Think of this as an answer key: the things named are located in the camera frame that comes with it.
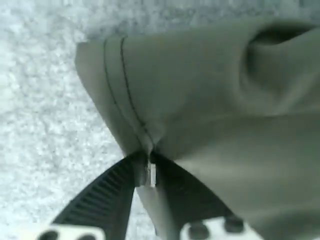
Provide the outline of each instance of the stitching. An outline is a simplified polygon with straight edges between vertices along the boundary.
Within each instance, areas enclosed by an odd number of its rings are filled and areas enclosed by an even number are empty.
[[[129,81],[128,81],[128,77],[127,77],[127,71],[126,71],[126,65],[125,65],[125,58],[124,58],[124,42],[125,42],[125,37],[123,37],[121,39],[121,43],[120,43],[120,55],[121,55],[121,62],[122,62],[122,68],[123,68],[123,74],[124,74],[124,80],[125,80],[125,86],[126,86],[126,91],[127,91],[127,94],[128,94],[128,97],[129,97],[129,102],[130,102],[130,105],[132,107],[132,110],[138,120],[138,122],[140,123],[140,126],[142,127],[143,131],[146,133],[146,135],[148,136],[148,138],[150,139],[151,141],[151,144],[152,144],[152,148],[154,149],[155,148],[155,144],[154,144],[154,141],[150,135],[150,133],[148,132],[147,128],[146,128],[146,123],[139,117],[138,115],[138,112],[137,112],[137,109],[134,105],[134,101],[133,101],[133,98],[132,98],[132,95],[131,95],[131,92],[130,92],[130,88],[129,88]]]
[[[134,134],[135,138],[137,139],[137,141],[139,142],[140,146],[143,147],[142,142],[140,141],[140,139],[136,135],[135,131],[133,130],[133,127],[126,120],[123,112],[121,111],[121,109],[120,109],[120,107],[119,107],[119,105],[117,103],[114,91],[113,91],[111,83],[110,83],[109,73],[108,73],[108,69],[107,69],[106,45],[107,45],[107,39],[105,39],[104,42],[103,42],[103,67],[104,67],[105,78],[106,78],[108,87],[110,89],[111,97],[113,99],[113,103],[115,104],[116,108],[118,109],[118,111],[119,111],[120,115],[122,116],[122,118],[124,119],[124,121],[132,128],[133,134]]]

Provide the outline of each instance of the gray carpet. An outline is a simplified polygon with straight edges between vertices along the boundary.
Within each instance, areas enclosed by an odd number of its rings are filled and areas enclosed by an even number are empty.
[[[318,0],[0,0],[0,239],[48,222],[121,152],[73,63],[87,39],[240,16],[320,20]],[[153,239],[135,196],[127,239]]]

